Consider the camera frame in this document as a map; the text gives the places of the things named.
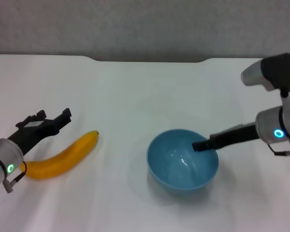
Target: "blue bowl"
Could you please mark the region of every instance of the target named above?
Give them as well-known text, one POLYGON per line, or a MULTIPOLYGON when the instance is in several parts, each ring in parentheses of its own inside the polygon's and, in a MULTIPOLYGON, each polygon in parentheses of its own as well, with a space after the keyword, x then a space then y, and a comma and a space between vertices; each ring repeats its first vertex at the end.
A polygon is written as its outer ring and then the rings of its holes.
POLYGON ((159 134, 147 150, 147 164, 155 180, 168 192, 186 195, 204 187, 218 169, 215 150, 194 152, 192 142, 205 138, 190 130, 168 130, 159 134))

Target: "cable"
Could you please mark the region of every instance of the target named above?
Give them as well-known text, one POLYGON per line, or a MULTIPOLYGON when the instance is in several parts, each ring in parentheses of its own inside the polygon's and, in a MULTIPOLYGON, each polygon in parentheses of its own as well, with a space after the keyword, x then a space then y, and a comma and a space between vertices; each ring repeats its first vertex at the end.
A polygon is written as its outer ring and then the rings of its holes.
POLYGON ((270 150, 274 153, 275 156, 289 156, 290 155, 290 151, 274 151, 269 144, 267 145, 270 148, 270 150))
POLYGON ((270 150, 275 154, 275 151, 272 149, 272 147, 268 144, 268 147, 270 148, 270 150))
POLYGON ((26 162, 24 162, 24 161, 23 161, 23 163, 24 163, 24 165, 25 165, 25 171, 24 171, 24 173, 26 174, 26 172, 27 172, 27 164, 26 164, 26 162))
POLYGON ((23 161, 23 163, 24 163, 24 165, 25 165, 25 171, 22 172, 21 174, 19 174, 17 177, 15 177, 15 179, 13 180, 13 181, 15 181, 15 182, 20 181, 20 179, 23 178, 23 177, 26 175, 26 172, 27 172, 27 165, 26 165, 26 162, 23 161))

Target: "green led ring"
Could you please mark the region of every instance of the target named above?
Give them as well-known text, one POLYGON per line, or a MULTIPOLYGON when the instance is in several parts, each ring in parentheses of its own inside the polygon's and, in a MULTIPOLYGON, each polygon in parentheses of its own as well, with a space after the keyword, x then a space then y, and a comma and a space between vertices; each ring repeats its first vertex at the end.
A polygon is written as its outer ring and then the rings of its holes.
POLYGON ((14 165, 10 164, 8 166, 8 173, 11 173, 13 171, 13 169, 14 169, 14 165))

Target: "gray wall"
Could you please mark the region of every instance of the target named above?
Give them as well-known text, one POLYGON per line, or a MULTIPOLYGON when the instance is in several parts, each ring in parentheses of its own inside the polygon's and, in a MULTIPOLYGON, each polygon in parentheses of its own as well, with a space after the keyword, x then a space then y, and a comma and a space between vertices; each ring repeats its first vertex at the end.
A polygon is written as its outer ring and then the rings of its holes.
POLYGON ((290 0, 0 0, 0 53, 196 62, 290 52, 290 0))

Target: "banana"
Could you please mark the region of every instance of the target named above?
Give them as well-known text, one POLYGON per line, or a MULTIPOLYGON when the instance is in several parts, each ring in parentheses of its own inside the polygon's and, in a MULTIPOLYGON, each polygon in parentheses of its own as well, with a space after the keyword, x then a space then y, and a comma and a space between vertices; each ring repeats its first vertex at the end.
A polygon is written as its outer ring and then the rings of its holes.
MULTIPOLYGON (((26 162, 26 176, 33 179, 46 179, 70 170, 94 148, 98 137, 99 133, 96 130, 88 132, 56 156, 42 161, 26 162)), ((20 169, 25 171, 23 163, 20 169)))

